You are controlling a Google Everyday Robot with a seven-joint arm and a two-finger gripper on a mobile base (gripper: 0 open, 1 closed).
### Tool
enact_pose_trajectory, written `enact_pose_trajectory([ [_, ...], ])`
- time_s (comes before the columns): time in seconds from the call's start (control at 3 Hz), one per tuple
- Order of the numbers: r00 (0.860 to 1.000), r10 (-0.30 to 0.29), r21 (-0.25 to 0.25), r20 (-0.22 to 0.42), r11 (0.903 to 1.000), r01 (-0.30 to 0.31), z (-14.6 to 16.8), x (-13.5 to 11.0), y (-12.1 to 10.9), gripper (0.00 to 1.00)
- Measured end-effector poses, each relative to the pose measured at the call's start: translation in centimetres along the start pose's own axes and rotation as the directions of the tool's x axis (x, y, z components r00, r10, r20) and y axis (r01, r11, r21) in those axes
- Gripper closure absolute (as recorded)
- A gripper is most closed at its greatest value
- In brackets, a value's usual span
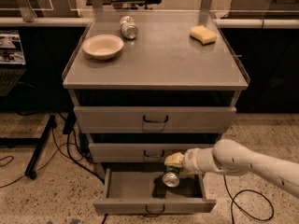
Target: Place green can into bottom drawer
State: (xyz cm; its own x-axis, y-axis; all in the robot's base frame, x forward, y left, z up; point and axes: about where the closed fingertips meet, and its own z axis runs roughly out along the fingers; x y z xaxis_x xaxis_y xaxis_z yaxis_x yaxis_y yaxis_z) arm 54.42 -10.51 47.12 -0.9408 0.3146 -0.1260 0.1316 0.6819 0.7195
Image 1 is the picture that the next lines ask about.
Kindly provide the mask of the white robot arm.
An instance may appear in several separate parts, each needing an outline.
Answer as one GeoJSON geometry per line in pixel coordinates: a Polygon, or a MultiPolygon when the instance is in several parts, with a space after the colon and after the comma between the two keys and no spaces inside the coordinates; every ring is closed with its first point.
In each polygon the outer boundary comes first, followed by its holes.
{"type": "Polygon", "coordinates": [[[221,139],[214,147],[172,154],[165,159],[164,165],[163,182],[170,188],[178,186],[179,175],[244,175],[251,172],[299,197],[298,163],[254,152],[230,139],[221,139]]]}

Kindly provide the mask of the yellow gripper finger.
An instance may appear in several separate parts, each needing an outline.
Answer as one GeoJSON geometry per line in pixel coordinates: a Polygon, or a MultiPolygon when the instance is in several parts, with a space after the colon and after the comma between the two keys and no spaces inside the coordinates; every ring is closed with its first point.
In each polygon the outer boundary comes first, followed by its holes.
{"type": "Polygon", "coordinates": [[[167,156],[164,160],[165,166],[181,167],[184,160],[184,155],[180,152],[167,156]]]}

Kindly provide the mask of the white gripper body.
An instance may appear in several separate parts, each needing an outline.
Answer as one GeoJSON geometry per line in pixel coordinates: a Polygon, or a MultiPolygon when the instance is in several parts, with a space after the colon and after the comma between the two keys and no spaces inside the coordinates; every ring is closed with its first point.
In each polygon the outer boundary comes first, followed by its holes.
{"type": "Polygon", "coordinates": [[[185,175],[201,174],[202,171],[199,168],[197,155],[199,154],[199,148],[188,149],[183,158],[182,170],[185,175]]]}

